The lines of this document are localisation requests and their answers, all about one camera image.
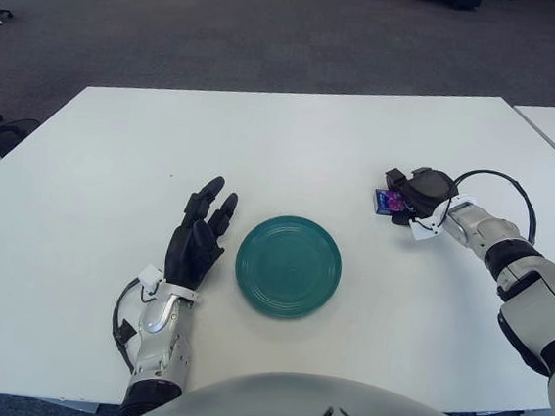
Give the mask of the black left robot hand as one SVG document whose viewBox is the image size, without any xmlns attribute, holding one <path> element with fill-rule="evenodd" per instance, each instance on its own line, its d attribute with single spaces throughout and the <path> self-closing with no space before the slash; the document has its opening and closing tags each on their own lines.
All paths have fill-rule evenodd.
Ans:
<svg viewBox="0 0 555 416">
<path fill-rule="evenodd" d="M 222 206 L 207 220 L 210 205 L 221 192 L 225 180 L 214 177 L 200 191 L 190 195 L 182 222 L 172 233 L 164 259 L 165 281 L 196 291 L 210 269 L 222 256 L 219 246 L 238 204 L 238 195 L 229 194 Z"/>
</svg>

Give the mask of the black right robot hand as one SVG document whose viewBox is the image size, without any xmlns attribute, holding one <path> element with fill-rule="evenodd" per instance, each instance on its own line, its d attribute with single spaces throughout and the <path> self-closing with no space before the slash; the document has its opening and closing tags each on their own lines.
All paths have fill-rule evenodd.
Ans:
<svg viewBox="0 0 555 416">
<path fill-rule="evenodd" d="M 399 169 L 385 173 L 388 191 L 396 195 L 402 210 L 393 210 L 392 223 L 408 226 L 409 220 L 431 217 L 436 207 L 459 194 L 455 182 L 446 173 L 419 168 L 407 178 Z"/>
</svg>

